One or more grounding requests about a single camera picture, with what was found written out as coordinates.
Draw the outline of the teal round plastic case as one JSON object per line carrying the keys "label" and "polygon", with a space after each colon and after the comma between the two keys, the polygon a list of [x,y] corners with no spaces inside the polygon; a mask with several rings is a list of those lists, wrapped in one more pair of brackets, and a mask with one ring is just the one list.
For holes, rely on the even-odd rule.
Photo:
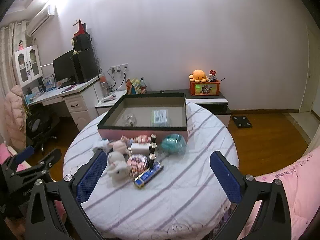
{"label": "teal round plastic case", "polygon": [[163,152],[168,154],[185,154],[187,142],[181,134],[174,133],[166,136],[160,147]]}

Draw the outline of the white wall power outlet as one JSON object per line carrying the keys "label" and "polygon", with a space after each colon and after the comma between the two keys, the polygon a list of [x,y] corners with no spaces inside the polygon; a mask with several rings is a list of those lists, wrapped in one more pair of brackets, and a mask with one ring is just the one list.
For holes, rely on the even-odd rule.
{"label": "white wall power outlet", "polygon": [[129,64],[125,63],[125,64],[119,64],[116,66],[112,66],[110,69],[114,72],[126,72],[128,66],[129,66]]}

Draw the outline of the white air conditioner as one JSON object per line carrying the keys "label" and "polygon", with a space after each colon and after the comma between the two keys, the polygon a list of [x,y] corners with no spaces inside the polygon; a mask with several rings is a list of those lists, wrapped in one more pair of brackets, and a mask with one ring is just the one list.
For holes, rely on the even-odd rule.
{"label": "white air conditioner", "polygon": [[55,16],[55,12],[55,5],[49,4],[44,6],[42,10],[29,22],[26,28],[26,35],[28,37],[32,37],[46,21]]}

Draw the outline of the blue yellow rectangular box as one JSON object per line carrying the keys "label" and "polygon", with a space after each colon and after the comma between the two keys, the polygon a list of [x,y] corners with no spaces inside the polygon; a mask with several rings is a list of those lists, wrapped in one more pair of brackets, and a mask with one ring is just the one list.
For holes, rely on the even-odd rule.
{"label": "blue yellow rectangular box", "polygon": [[163,165],[160,162],[154,162],[152,168],[148,168],[143,173],[141,173],[139,176],[137,176],[134,179],[134,184],[141,188],[145,184],[147,184],[150,180],[152,180],[159,172],[163,170]]}

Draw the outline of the white power adapter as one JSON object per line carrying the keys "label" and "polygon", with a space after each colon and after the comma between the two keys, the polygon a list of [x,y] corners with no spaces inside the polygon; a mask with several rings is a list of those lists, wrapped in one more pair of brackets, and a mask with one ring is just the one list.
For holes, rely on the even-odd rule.
{"label": "white power adapter", "polygon": [[131,144],[130,151],[132,154],[142,154],[149,155],[150,153],[150,143],[137,143],[134,142]]}

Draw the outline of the small pink brick figure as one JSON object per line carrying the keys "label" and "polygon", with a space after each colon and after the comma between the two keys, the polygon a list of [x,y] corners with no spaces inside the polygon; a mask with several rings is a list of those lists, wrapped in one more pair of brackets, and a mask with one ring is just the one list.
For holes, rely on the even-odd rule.
{"label": "small pink brick figure", "polygon": [[151,136],[139,135],[135,138],[128,138],[128,137],[122,136],[120,140],[121,142],[124,142],[127,145],[127,147],[131,147],[133,143],[144,144],[147,142],[151,142]]}

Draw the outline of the orange octopus plush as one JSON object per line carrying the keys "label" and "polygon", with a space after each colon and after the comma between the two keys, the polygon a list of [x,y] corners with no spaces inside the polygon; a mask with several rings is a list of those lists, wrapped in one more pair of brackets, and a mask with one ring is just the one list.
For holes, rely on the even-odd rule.
{"label": "orange octopus plush", "polygon": [[204,71],[196,69],[191,75],[189,75],[189,81],[195,83],[207,83],[209,79]]}

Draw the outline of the black computer tower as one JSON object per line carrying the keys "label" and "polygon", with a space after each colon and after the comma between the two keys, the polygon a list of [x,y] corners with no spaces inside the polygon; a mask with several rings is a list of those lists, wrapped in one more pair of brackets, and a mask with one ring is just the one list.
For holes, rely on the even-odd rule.
{"label": "black computer tower", "polygon": [[72,55],[73,69],[77,83],[88,82],[99,75],[92,49],[79,51]]}

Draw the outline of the black hair clip strip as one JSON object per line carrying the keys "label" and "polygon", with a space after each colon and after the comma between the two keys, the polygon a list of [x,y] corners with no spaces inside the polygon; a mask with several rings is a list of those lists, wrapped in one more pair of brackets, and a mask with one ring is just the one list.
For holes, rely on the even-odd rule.
{"label": "black hair clip strip", "polygon": [[151,134],[151,141],[150,141],[150,145],[149,145],[149,156],[148,156],[148,168],[152,169],[155,159],[156,159],[156,155],[155,155],[155,151],[157,148],[157,144],[156,144],[156,139],[157,136],[155,134]]}

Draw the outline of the clear packet with label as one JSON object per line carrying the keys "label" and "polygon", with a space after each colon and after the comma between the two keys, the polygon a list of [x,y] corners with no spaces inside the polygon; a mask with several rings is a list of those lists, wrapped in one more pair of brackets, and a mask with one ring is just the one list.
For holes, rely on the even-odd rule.
{"label": "clear packet with label", "polygon": [[167,109],[155,109],[151,111],[151,127],[170,127]]}

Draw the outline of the white bunny plush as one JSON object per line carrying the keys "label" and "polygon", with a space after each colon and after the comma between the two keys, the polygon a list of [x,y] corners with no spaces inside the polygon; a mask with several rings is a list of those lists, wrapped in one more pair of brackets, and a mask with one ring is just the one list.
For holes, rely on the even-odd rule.
{"label": "white bunny plush", "polygon": [[107,167],[107,175],[113,181],[121,181],[129,178],[131,168],[126,161],[115,161]]}

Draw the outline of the pink black storage box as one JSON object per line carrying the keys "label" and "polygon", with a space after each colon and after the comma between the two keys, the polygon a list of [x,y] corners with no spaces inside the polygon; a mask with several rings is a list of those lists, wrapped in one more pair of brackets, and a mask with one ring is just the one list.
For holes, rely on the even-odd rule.
{"label": "pink black storage box", "polygon": [[[148,94],[135,94],[135,98],[146,98]],[[167,109],[170,118],[170,127],[151,127],[151,111],[155,109]],[[122,116],[133,113],[137,123],[135,127],[124,126]],[[158,140],[174,133],[181,134],[188,139],[187,110],[185,98],[178,107],[129,107],[121,110],[119,106],[112,107],[98,123],[98,132],[103,139],[109,141],[118,140],[121,136],[135,138],[139,135],[157,135]]]}

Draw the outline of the round pink brick figure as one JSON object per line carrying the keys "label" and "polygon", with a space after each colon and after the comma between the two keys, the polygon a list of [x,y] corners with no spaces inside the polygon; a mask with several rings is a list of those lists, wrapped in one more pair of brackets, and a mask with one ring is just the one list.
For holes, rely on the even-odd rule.
{"label": "round pink brick figure", "polygon": [[130,168],[130,177],[136,178],[149,167],[149,159],[146,155],[133,154],[127,160],[127,165]]}

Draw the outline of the white round plush ball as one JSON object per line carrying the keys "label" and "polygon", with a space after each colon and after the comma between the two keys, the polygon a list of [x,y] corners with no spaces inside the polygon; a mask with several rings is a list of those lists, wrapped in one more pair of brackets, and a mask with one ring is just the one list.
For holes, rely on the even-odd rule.
{"label": "white round plush ball", "polygon": [[112,165],[115,161],[125,161],[125,157],[122,153],[112,151],[108,154],[108,164]]}

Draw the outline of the black office chair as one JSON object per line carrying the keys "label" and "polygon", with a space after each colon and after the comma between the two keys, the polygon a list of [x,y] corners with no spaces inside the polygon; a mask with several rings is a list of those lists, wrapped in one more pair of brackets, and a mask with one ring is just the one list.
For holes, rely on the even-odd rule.
{"label": "black office chair", "polygon": [[33,146],[37,151],[45,153],[45,145],[57,140],[52,130],[59,123],[58,115],[51,107],[41,104],[31,106],[27,114],[26,122],[26,146]]}

